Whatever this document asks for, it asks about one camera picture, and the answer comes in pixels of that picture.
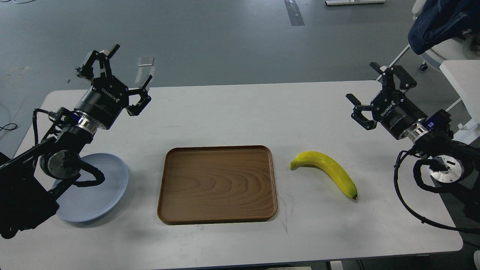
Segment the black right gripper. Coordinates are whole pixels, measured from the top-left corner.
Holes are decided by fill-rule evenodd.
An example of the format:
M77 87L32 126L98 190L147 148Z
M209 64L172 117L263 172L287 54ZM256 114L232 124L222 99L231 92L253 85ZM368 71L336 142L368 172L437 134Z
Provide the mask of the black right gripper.
M350 116L365 130L375 129L379 122L396 140L401 140L409 128L427 119L404 94L418 83L401 65L387 67L372 62L370 67L381 76L382 90L370 105L362 105L353 94L346 94L354 106ZM366 118L364 111L372 112L373 119Z

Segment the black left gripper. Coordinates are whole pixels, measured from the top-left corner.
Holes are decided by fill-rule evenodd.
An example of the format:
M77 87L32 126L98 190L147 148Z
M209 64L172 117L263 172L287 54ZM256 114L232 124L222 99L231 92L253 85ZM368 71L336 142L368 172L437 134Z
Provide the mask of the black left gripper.
M130 116L138 116L151 101L147 86L153 79L148 75L145 82L139 88L128 89L119 79L113 77L110 67L110 59L120 48L115 44L110 51L91 51L86 56L84 63L76 68L79 78L93 80L91 88L83 95L74 107L74 110L86 114L99 123L99 128L109 130L119 114L126 108ZM100 77L94 74L94 63L98 62ZM131 96L139 96L139 101L134 105L128 105Z

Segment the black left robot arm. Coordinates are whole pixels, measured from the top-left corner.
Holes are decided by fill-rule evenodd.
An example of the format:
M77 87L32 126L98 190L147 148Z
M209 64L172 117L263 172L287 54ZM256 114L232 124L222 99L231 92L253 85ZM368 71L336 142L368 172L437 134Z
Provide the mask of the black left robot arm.
M35 229L55 215L57 200L71 186L98 186L105 181L101 170L81 160L81 150L98 129L110 129L123 110L137 116L151 101L147 86L153 75L139 88L129 88L113 75L110 59L119 47L91 51L76 69L77 77L88 80L91 87L74 109L35 109L34 145L12 159L1 155L2 238Z

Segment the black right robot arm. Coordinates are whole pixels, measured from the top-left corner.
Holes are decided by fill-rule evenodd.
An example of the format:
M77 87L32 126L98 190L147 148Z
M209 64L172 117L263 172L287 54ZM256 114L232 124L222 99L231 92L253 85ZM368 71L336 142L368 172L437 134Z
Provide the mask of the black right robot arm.
M435 194L451 194L463 203L466 218L479 222L479 179L472 188L461 184L473 171L479 171L479 149L454 140L450 128L450 114L440 109L428 117L406 97L406 92L417 82L400 65L370 66L381 76L382 90L368 105L363 105L353 94L346 98L353 104L351 118L366 130L380 123L396 140L409 138L413 146L401 151L394 165L394 187L405 209L422 223L440 229L466 234L479 234L478 228L456 228L434 222L409 207L398 186L398 171L407 156L418 160L413 166L413 178L422 190Z

